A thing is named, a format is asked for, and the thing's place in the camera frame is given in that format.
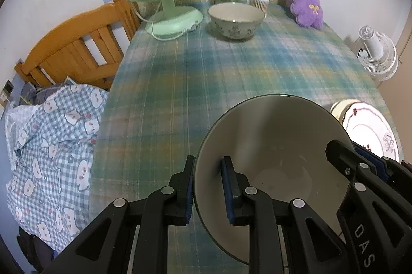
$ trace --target blue wall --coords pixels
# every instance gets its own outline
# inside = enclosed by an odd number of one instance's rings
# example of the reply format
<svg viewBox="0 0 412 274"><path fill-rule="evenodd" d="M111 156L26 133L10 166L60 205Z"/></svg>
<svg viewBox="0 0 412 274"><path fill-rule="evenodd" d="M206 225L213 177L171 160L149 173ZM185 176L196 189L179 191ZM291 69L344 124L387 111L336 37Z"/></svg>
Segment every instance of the blue wall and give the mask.
<svg viewBox="0 0 412 274"><path fill-rule="evenodd" d="M24 82L16 75L12 84L14 85L12 97L14 97L15 101L19 101ZM21 269L29 274L34 271L34 268L28 263L17 244L16 236L19 234L19 225L7 207L6 183L11 180L12 176L13 172L7 154L4 113L0 120L0 234Z"/></svg>

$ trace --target stack of plates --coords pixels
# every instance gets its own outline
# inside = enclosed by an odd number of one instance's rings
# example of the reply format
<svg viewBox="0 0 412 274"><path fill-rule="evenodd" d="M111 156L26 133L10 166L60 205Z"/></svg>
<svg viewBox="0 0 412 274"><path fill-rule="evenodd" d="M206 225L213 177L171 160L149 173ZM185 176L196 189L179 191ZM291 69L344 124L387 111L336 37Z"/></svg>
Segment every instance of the stack of plates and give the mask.
<svg viewBox="0 0 412 274"><path fill-rule="evenodd" d="M343 100L335 103L330 113L354 142L379 157L385 156L399 162L395 135L376 108L359 100Z"/></svg>

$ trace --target yellow bow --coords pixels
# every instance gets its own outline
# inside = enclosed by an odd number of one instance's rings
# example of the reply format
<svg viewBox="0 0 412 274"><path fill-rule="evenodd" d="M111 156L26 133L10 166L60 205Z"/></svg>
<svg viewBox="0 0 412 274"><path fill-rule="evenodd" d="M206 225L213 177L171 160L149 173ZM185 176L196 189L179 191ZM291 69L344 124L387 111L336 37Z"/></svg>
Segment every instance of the yellow bow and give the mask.
<svg viewBox="0 0 412 274"><path fill-rule="evenodd" d="M310 4L309 9L313 9L313 13L319 15L319 13L318 13L319 7L318 6L314 6L313 4Z"/></svg>

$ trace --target blue checkered blanket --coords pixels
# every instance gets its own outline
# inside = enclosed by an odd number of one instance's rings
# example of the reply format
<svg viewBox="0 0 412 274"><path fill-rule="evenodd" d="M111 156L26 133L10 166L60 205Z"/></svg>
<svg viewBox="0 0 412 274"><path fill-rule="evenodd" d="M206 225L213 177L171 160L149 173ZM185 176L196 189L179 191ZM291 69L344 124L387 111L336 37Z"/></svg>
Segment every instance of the blue checkered blanket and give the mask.
<svg viewBox="0 0 412 274"><path fill-rule="evenodd" d="M17 117L12 131L6 126L13 137L9 209L58 252L89 223L90 170L107 95L89 85L63 87L28 120Z"/></svg>

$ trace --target floral bowl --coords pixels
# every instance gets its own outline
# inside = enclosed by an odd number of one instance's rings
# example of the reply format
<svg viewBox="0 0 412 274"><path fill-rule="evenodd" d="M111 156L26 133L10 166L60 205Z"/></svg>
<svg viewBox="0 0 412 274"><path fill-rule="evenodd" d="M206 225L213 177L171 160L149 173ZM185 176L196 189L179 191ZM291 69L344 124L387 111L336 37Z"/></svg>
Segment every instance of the floral bowl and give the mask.
<svg viewBox="0 0 412 274"><path fill-rule="evenodd" d="M254 6L238 2L224 2L209 8L212 25L230 39L252 37L264 19L264 12Z"/></svg>

